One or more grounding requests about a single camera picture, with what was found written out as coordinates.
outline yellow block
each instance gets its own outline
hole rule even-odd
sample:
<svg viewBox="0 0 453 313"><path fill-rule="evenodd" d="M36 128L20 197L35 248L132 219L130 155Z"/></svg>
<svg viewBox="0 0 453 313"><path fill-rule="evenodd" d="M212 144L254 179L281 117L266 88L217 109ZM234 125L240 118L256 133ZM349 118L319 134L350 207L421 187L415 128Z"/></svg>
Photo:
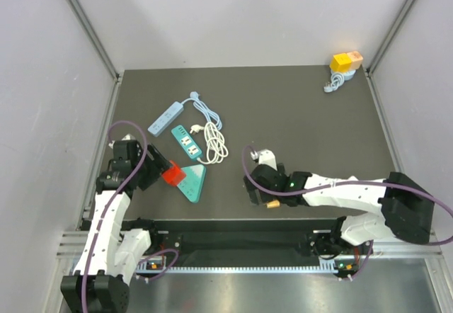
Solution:
<svg viewBox="0 0 453 313"><path fill-rule="evenodd" d="M340 53L339 55L333 55L331 62L331 69L335 72L345 73L348 72L352 64L352 60L348 54Z"/></svg>
<svg viewBox="0 0 453 313"><path fill-rule="evenodd" d="M362 65L363 62L362 55L358 51L348 52L347 55L352 61L349 70L357 70L360 67L360 65Z"/></svg>

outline teal triangular power strip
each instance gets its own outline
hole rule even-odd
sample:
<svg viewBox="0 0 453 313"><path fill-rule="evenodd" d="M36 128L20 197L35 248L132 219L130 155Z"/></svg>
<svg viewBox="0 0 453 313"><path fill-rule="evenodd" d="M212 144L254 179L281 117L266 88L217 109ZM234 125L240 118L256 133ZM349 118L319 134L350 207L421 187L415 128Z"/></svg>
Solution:
<svg viewBox="0 0 453 313"><path fill-rule="evenodd" d="M185 178L178 184L178 188L191 203L197 203L203 188L206 167L197 164L196 166L185 166L182 170L185 172Z"/></svg>

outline white backdrop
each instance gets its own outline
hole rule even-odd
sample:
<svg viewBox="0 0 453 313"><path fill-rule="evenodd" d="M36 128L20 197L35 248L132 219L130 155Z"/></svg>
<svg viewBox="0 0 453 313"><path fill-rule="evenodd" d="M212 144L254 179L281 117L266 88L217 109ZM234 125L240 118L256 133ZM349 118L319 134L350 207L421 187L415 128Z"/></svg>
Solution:
<svg viewBox="0 0 453 313"><path fill-rule="evenodd" d="M453 206L453 0L418 0L375 80L406 173ZM436 211L441 238L453 220ZM443 248L453 274L453 245Z"/></svg>
<svg viewBox="0 0 453 313"><path fill-rule="evenodd" d="M404 0L79 1L122 71L327 64L347 50L366 64Z"/></svg>
<svg viewBox="0 0 453 313"><path fill-rule="evenodd" d="M0 4L0 311L43 312L113 80L66 0Z"/></svg>

